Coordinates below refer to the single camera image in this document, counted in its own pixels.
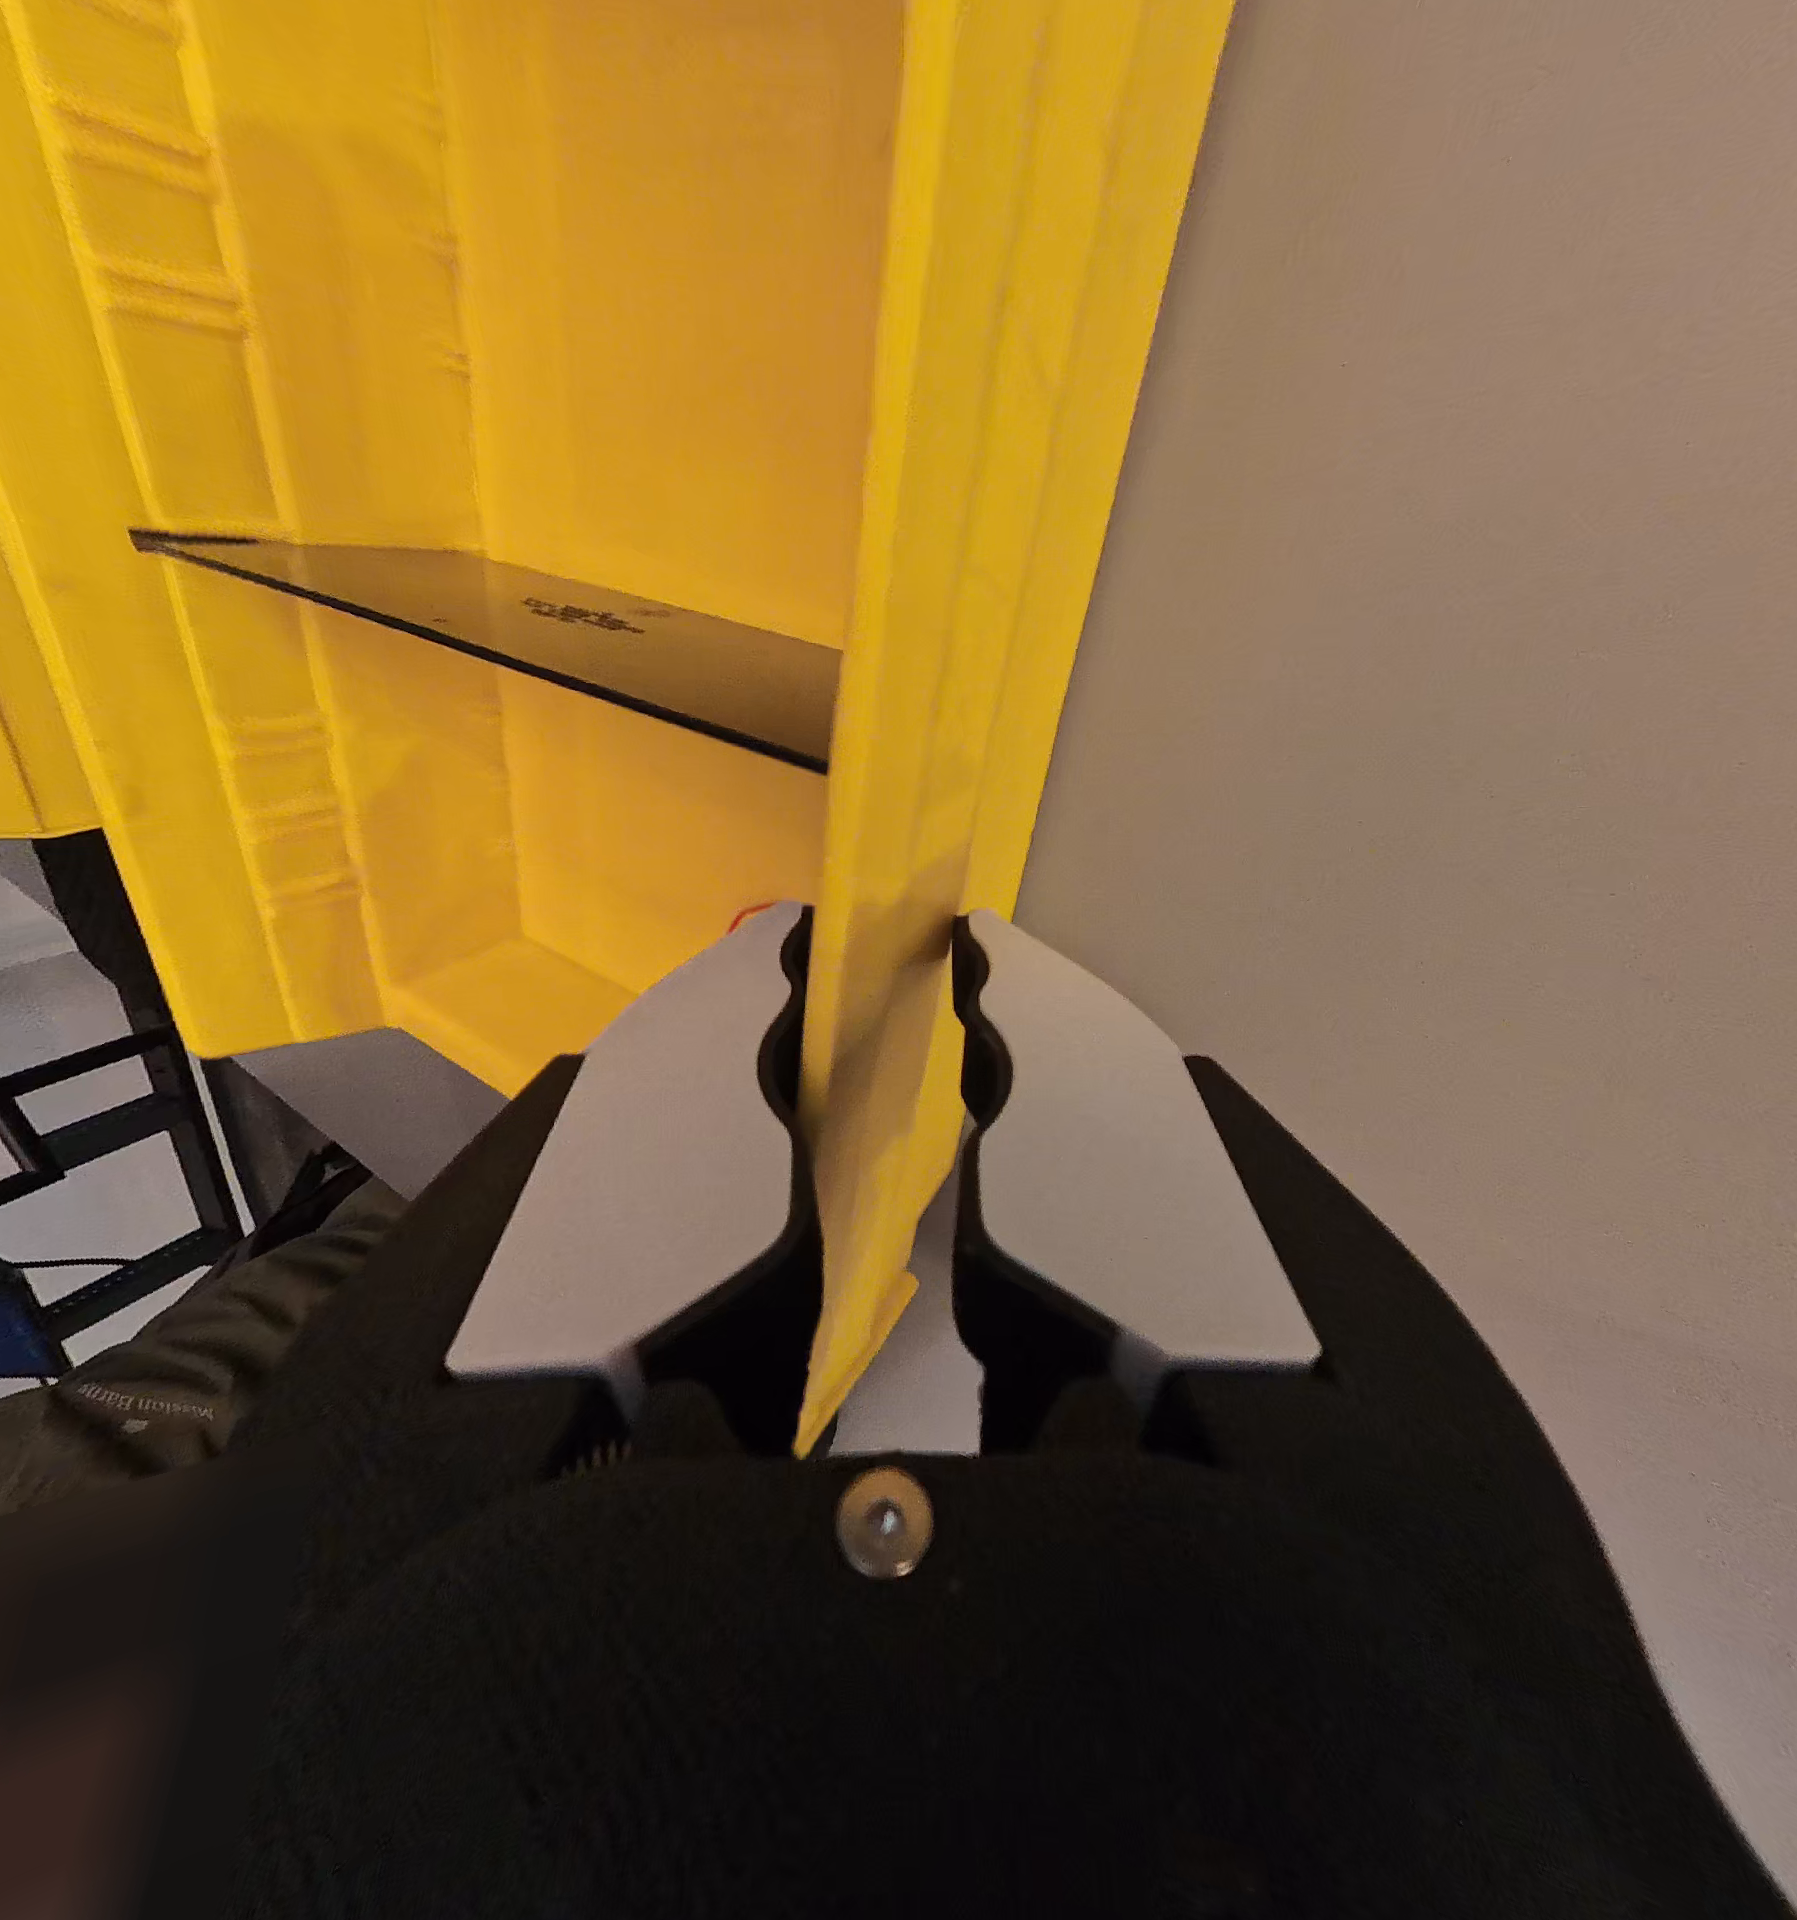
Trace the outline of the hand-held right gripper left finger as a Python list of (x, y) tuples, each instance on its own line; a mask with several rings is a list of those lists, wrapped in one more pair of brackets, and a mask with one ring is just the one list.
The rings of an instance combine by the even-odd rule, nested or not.
[(656, 1378), (664, 1337), (793, 1220), (769, 1100), (801, 903), (775, 903), (631, 999), (584, 1055), (446, 1352), (453, 1380)]

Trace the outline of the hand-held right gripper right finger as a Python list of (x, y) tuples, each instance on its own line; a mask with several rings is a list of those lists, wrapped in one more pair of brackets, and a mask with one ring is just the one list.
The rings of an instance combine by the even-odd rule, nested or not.
[(985, 908), (953, 931), (953, 1006), (977, 1256), (1119, 1378), (1316, 1364), (1189, 1059), (1149, 1015)]

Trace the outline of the yellow plastic bin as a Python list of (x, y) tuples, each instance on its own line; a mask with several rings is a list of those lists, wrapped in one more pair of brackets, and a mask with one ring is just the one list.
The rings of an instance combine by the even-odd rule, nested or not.
[[(190, 1050), (512, 1092), (815, 903), (797, 1453), (947, 1174), (1231, 5), (0, 5), (0, 838)], [(477, 554), (839, 656), (826, 776), (132, 528)]]

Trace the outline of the person's olive jacket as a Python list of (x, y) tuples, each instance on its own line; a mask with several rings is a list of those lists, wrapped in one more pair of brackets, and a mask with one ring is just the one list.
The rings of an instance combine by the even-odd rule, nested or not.
[(0, 1520), (226, 1453), (310, 1323), (402, 1217), (376, 1176), (286, 1211), (130, 1339), (0, 1399)]

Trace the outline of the black bin divider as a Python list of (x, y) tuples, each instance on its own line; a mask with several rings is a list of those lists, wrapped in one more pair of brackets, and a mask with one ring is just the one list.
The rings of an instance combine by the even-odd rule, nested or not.
[(804, 773), (828, 773), (839, 677), (830, 646), (472, 551), (150, 528), (129, 537), (138, 554), (285, 592)]

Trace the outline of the black metal frame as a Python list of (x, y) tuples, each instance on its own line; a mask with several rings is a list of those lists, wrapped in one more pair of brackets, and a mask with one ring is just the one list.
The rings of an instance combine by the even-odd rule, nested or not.
[(129, 1310), (322, 1227), (370, 1180), (242, 1069), (183, 1041), (100, 831), (31, 845), (46, 906), (118, 1004), (122, 1030), (1, 1083), (46, 1148), (47, 1198), (115, 1200), (129, 1220), (71, 1254), (19, 1258), (46, 1330), (68, 1346)]

